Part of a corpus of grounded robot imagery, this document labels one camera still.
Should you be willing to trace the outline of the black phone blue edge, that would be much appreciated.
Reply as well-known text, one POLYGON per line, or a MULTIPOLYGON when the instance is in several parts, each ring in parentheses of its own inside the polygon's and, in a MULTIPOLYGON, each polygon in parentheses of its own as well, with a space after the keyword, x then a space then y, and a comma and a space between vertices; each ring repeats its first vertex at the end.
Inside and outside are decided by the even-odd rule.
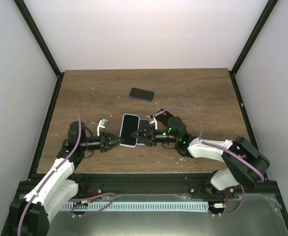
POLYGON ((154 99, 155 93, 152 91, 140 89, 140 88, 131 88, 129 97, 152 102, 154 99))

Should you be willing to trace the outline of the black phone case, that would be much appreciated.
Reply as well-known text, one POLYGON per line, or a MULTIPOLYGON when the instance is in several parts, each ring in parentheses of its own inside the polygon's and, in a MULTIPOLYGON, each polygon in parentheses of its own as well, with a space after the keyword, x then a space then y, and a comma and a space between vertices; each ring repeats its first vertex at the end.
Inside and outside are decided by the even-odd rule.
POLYGON ((168 111, 160 109, 161 114, 157 115, 155 118, 161 122, 166 127, 174 128, 176 123, 176 118, 168 111))

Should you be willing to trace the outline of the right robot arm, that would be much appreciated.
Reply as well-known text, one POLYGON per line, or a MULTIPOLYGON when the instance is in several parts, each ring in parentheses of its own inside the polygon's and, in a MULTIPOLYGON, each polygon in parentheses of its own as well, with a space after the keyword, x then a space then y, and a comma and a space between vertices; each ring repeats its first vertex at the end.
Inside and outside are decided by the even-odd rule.
POLYGON ((153 116, 149 116, 148 122, 146 127, 132 132, 132 137, 146 146, 173 143, 175 150, 183 157, 207 158, 226 165, 226 169, 216 171, 205 185, 205 192, 211 198, 217 198, 229 187, 242 185, 253 189, 265 180, 264 174, 270 162, 244 137, 238 136, 232 141, 211 141, 195 137, 187 132, 180 117, 169 118, 166 130, 157 128, 153 116))

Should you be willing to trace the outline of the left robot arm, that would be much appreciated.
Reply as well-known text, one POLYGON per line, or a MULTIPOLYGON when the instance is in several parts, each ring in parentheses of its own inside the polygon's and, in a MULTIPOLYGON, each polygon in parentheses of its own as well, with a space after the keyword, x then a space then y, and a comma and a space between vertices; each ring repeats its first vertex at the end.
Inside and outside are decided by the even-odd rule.
POLYGON ((52 167, 39 183, 24 197, 15 198, 9 207, 9 236, 45 236, 50 224, 63 206, 75 202, 86 206, 102 195, 86 198, 87 184, 75 170, 85 152, 107 152, 123 142, 121 137, 98 131, 86 136, 88 128, 80 120, 70 124, 68 137, 63 142, 52 167))

